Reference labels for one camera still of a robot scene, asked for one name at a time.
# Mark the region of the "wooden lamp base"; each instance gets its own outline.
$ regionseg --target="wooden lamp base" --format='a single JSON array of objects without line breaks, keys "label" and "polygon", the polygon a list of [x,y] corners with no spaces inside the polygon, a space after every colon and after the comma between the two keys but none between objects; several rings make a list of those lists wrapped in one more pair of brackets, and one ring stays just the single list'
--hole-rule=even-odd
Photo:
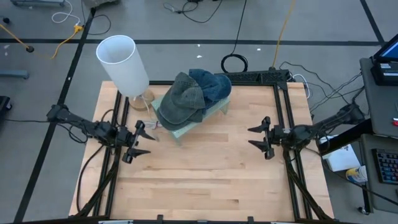
[{"label": "wooden lamp base", "polygon": [[129,97],[130,106],[136,111],[146,111],[151,107],[151,102],[155,99],[154,93],[147,89],[141,96]]}]

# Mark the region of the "blue denim cap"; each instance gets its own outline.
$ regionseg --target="blue denim cap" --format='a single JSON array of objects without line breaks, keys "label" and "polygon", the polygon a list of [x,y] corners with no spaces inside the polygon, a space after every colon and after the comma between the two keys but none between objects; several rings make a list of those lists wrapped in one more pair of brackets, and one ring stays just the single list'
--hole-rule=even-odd
[{"label": "blue denim cap", "polygon": [[191,76],[203,91],[206,109],[211,108],[231,93],[231,80],[225,75],[214,75],[203,69],[190,69]]},{"label": "blue denim cap", "polygon": [[180,72],[160,102],[156,116],[165,129],[175,131],[190,122],[202,122],[203,108],[202,89],[193,78]]}]

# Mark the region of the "wooden table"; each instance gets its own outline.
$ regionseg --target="wooden table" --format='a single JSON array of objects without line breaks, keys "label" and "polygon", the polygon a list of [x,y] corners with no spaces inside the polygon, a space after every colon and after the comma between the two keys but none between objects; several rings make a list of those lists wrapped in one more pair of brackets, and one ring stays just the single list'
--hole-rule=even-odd
[{"label": "wooden table", "polygon": [[[311,124],[302,83],[288,86],[295,124]],[[160,96],[169,86],[149,88]],[[103,82],[94,120],[113,108],[116,93],[112,82]],[[164,128],[147,129],[160,142],[140,138],[139,149],[152,153],[134,159],[132,164],[120,162],[111,218],[155,220],[163,214],[165,220],[244,221],[253,216],[256,221],[294,221],[282,149],[275,147],[275,157],[266,161],[260,150],[248,143],[249,139],[262,139],[263,134],[250,133],[247,128],[260,125],[265,116],[271,117],[272,126],[278,123],[272,87],[233,86],[228,114],[218,112],[198,125],[182,137],[181,147]],[[130,108],[127,126],[131,131],[138,119],[148,121],[147,111]],[[87,143],[82,164],[99,146],[95,140]],[[98,186],[103,155],[104,150],[83,175],[81,207]],[[332,217],[320,158],[306,150],[301,155],[307,188]],[[300,214],[305,217],[297,192]],[[104,213],[107,196],[105,190],[100,214]],[[70,214],[76,213],[75,200],[76,193]]]}]

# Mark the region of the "gray floor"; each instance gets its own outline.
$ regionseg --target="gray floor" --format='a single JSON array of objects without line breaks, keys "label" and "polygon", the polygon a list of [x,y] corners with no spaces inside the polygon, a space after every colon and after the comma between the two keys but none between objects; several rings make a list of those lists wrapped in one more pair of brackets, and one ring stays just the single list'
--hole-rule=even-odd
[{"label": "gray floor", "polygon": [[[184,0],[167,0],[181,7]],[[70,0],[73,14],[81,17],[80,0]],[[233,40],[239,25],[243,0],[225,0],[214,18],[206,24],[196,24],[182,15],[172,14],[163,8],[163,1],[122,0],[119,5],[110,5],[97,10],[96,15],[106,14],[112,20],[107,34],[89,35],[89,39],[103,39],[115,34],[129,35],[139,40],[200,39]],[[385,40],[397,32],[394,21],[398,2],[366,0]],[[277,40],[284,17],[289,10],[289,0],[250,0],[244,15],[241,40]],[[197,11],[196,19],[207,18],[217,2],[205,0]],[[33,5],[27,3],[15,7],[9,1],[0,2],[0,15],[8,16],[12,24],[9,29],[23,39],[65,39],[73,32],[74,18],[62,24],[54,24],[51,15],[57,11],[68,11],[58,6]],[[107,28],[103,17],[93,22],[91,33]],[[10,38],[0,30],[0,39]],[[377,41],[372,27],[359,0],[300,0],[297,1],[284,32],[283,40],[320,41]],[[37,52],[52,54],[56,44],[32,44]],[[76,114],[87,119],[93,117],[98,92],[108,76],[95,57],[97,44],[85,44],[78,62],[66,104]],[[8,114],[12,119],[44,120],[50,106],[57,102],[69,71],[77,44],[65,44],[56,59],[28,54],[19,44],[0,44],[0,68],[26,69],[28,80],[0,78],[0,95],[12,98],[14,107]],[[189,68],[203,68],[211,72],[222,72],[220,61],[232,51],[229,44],[140,44],[141,58],[151,80],[173,80],[178,72]],[[317,72],[334,88],[359,73],[359,59],[374,54],[379,47],[360,46],[307,46],[282,45],[276,65],[283,61],[302,64]],[[274,56],[275,45],[238,45],[236,53],[249,61],[249,70],[265,70]],[[233,58],[226,62],[230,71],[239,71],[243,65]],[[285,65],[293,74],[300,73],[308,82],[321,85],[328,93],[331,90],[317,78],[301,68]],[[341,92],[361,87],[357,79]],[[313,106],[320,101],[322,91],[311,86]],[[365,95],[358,97],[361,109],[368,111]],[[344,106],[340,98],[333,99],[316,109],[314,121],[334,114]],[[40,151],[47,124],[3,122],[0,129],[0,223],[12,222],[21,202],[35,160]],[[348,128],[339,127],[335,133]],[[24,220],[62,218],[68,215],[84,146],[71,141],[65,130],[56,129],[43,169],[37,181]],[[356,211],[363,205],[362,192],[333,174],[325,173],[335,217],[346,222],[390,223],[398,215],[375,211],[364,216]]]}]

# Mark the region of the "gray baseball cap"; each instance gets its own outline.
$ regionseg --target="gray baseball cap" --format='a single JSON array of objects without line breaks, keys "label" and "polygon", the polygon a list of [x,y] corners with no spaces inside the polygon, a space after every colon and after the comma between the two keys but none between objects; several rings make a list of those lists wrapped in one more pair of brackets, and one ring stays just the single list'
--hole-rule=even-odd
[{"label": "gray baseball cap", "polygon": [[192,77],[180,72],[164,95],[156,116],[165,129],[175,131],[190,122],[202,122],[203,108],[202,89]]}]

